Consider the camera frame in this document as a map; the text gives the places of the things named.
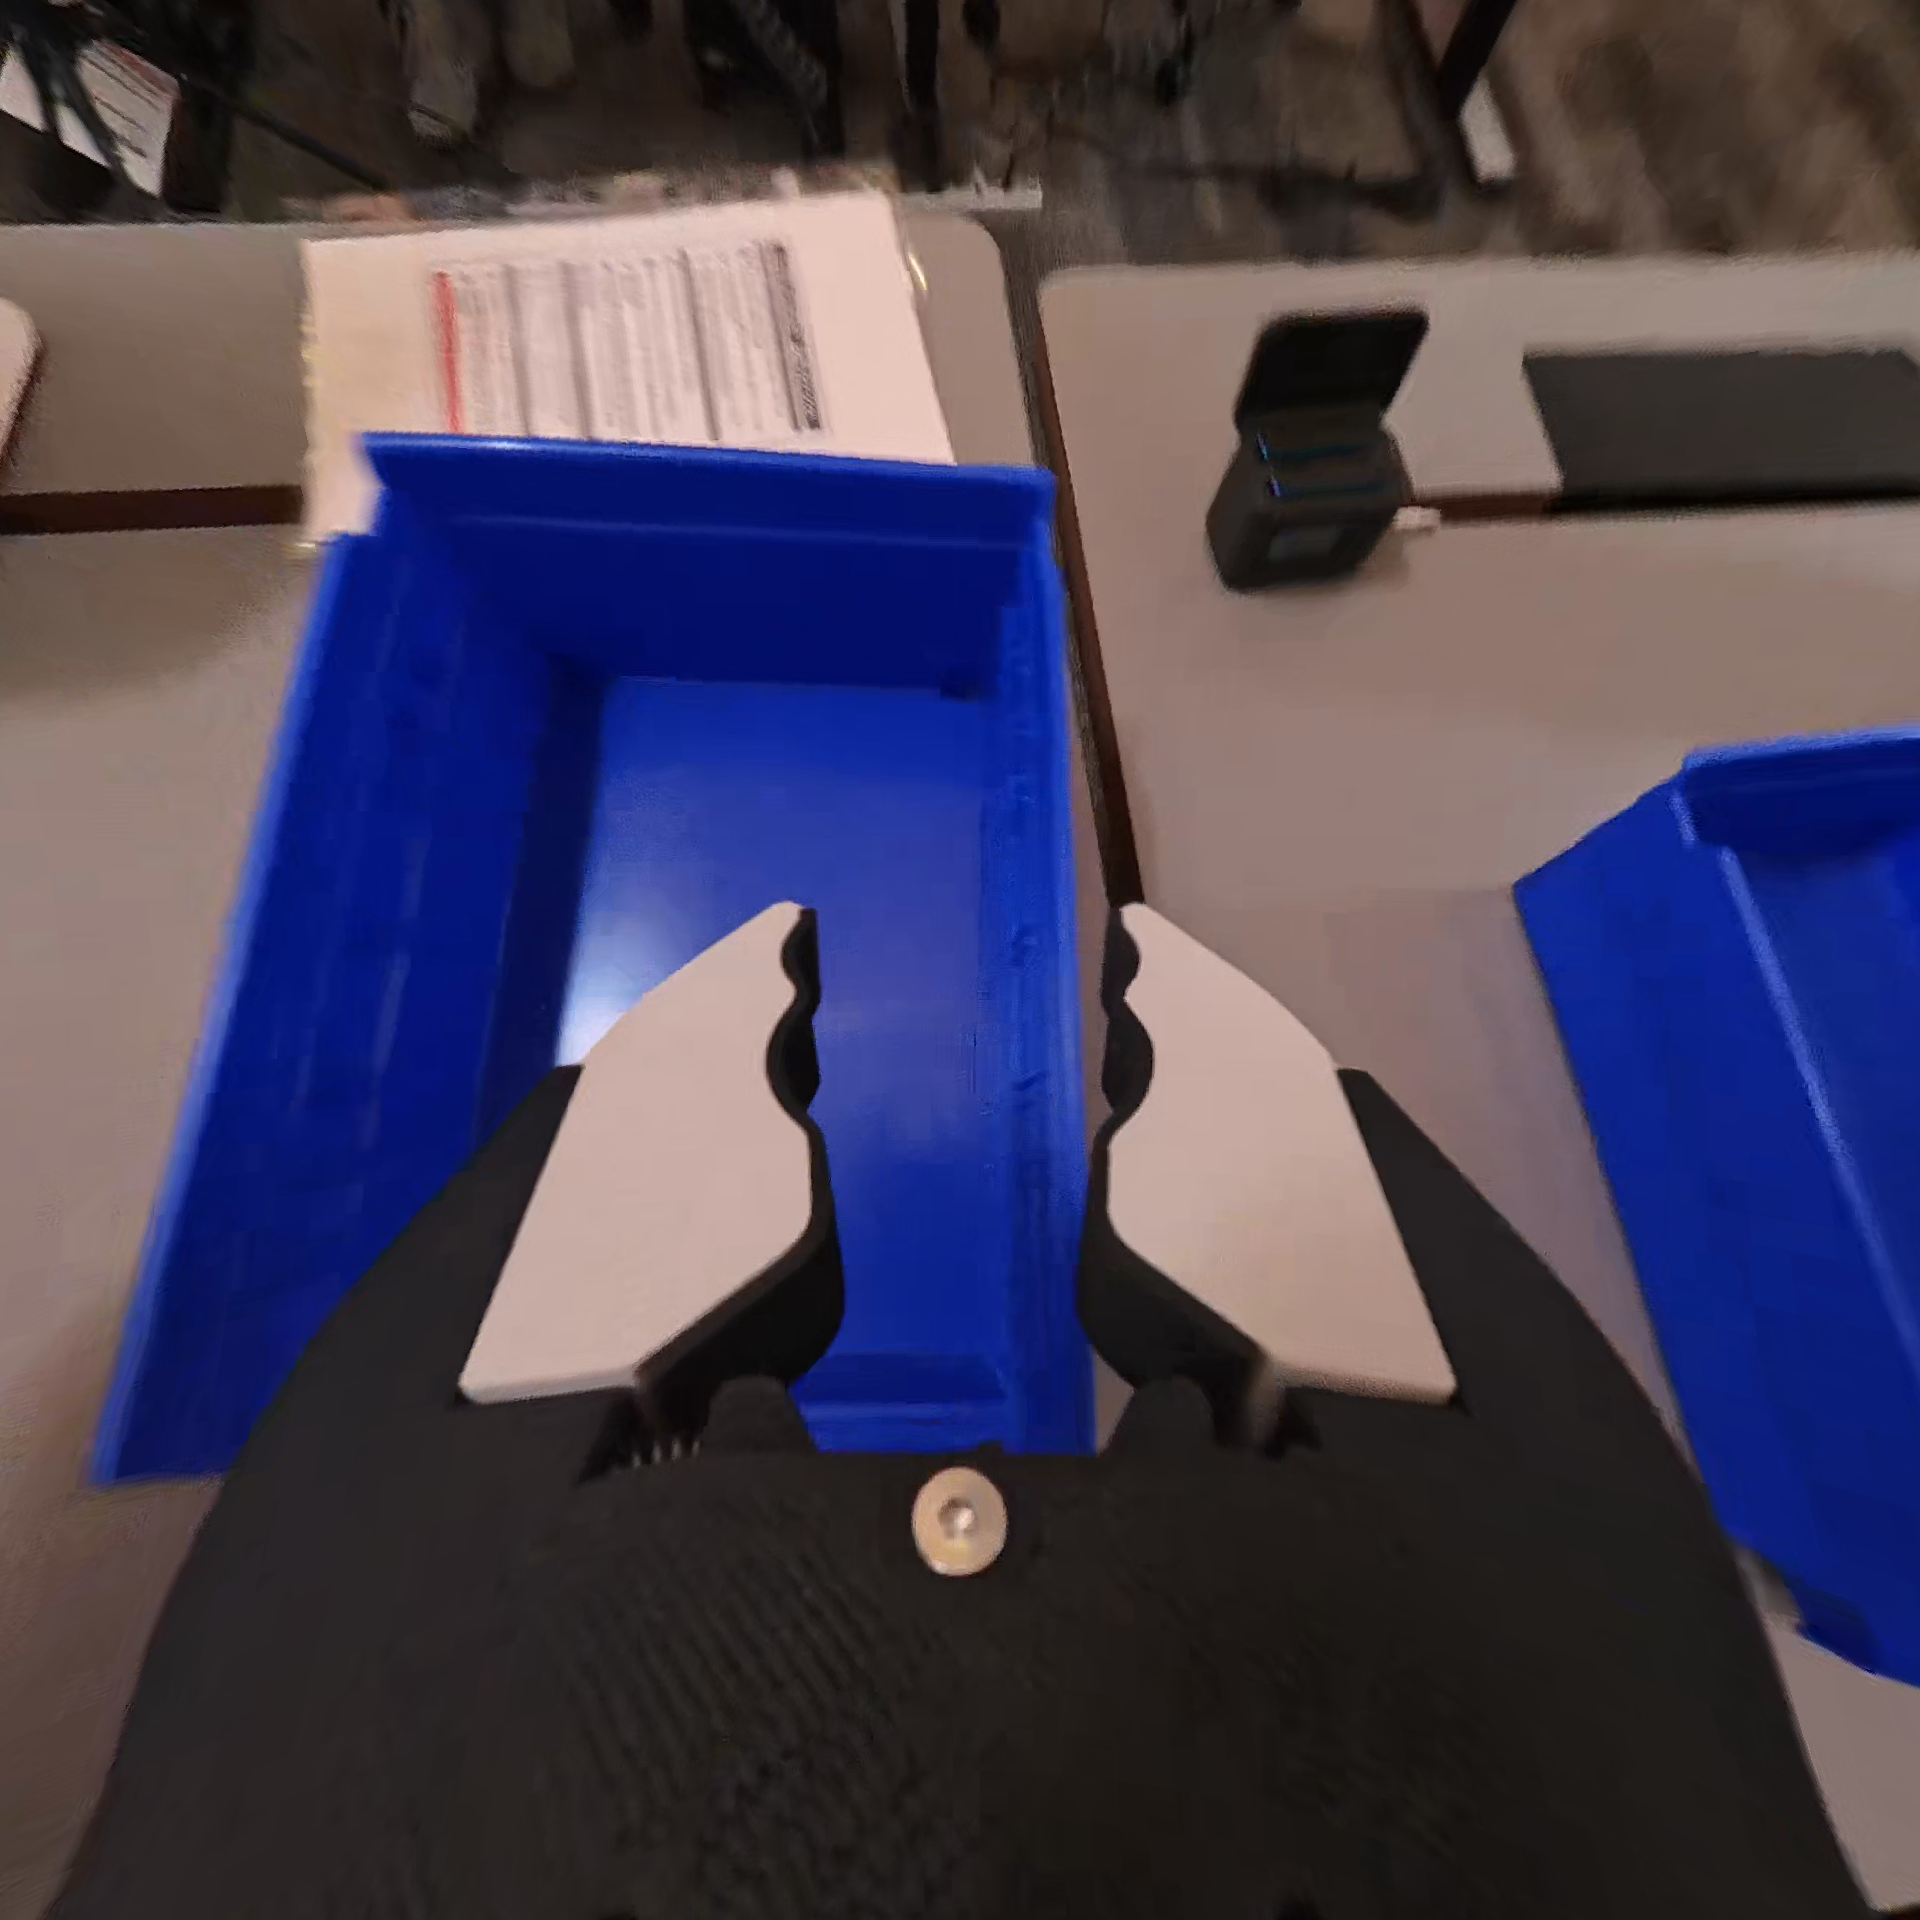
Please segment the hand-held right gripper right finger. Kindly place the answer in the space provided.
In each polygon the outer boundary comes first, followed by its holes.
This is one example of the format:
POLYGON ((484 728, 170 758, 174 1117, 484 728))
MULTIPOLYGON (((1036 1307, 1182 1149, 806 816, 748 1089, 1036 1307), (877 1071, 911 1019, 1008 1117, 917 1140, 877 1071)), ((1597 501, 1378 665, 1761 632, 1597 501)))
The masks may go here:
POLYGON ((1229 1444, 1292 1391, 1445 1405, 1452 1362, 1325 1044, 1146 903, 1109 914, 1107 1118, 1075 1306, 1129 1389, 1184 1379, 1229 1444))

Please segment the hanging laminated sheet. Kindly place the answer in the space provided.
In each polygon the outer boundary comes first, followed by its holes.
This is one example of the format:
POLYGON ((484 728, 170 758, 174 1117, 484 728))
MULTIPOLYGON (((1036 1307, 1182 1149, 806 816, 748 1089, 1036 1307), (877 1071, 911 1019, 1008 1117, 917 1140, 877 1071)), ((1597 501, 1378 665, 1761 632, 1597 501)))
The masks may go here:
POLYGON ((127 43, 69 25, 5 26, 1 113, 50 157, 159 201, 178 78, 127 43))

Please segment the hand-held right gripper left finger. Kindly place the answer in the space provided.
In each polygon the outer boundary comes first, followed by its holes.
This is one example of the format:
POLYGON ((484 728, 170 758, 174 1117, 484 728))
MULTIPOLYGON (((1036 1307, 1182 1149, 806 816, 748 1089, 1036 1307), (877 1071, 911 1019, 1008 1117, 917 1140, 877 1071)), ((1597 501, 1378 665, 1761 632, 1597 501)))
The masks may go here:
POLYGON ((812 1100, 816 911, 776 900, 584 1052, 458 1377, 495 1409, 622 1391, 689 1449, 722 1389, 793 1389, 847 1284, 812 1100))

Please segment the black charging case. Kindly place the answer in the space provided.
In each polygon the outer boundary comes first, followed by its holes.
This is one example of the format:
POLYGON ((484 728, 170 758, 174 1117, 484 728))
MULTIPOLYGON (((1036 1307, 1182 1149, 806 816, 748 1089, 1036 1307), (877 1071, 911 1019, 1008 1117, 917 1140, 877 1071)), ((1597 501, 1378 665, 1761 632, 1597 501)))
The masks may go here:
POLYGON ((1231 405, 1211 494, 1211 567, 1234 592, 1349 578, 1411 501, 1386 414, 1428 337, 1416 305, 1277 315, 1231 405))

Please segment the laminated instruction sheet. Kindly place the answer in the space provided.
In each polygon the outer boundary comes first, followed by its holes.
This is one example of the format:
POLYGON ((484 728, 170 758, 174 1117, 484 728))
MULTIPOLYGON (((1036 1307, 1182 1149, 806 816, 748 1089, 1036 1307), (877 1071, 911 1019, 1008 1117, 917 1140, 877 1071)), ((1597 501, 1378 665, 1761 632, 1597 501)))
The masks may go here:
POLYGON ((366 436, 955 457, 877 188, 306 237, 301 266, 311 545, 370 527, 366 436))

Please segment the blue plastic bin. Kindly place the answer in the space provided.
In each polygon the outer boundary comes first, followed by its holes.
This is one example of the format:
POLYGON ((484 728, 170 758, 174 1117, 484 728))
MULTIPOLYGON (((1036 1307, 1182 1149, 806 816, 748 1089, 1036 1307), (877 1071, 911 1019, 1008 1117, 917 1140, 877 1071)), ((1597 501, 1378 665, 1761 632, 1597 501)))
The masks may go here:
POLYGON ((1070 669, 1037 468, 370 436, 89 1476, 225 1472, 502 1117, 812 908, 824 1447, 1091 1442, 1070 669))
POLYGON ((1720 1529, 1914 1684, 1914 730, 1697 752, 1512 898, 1720 1529))

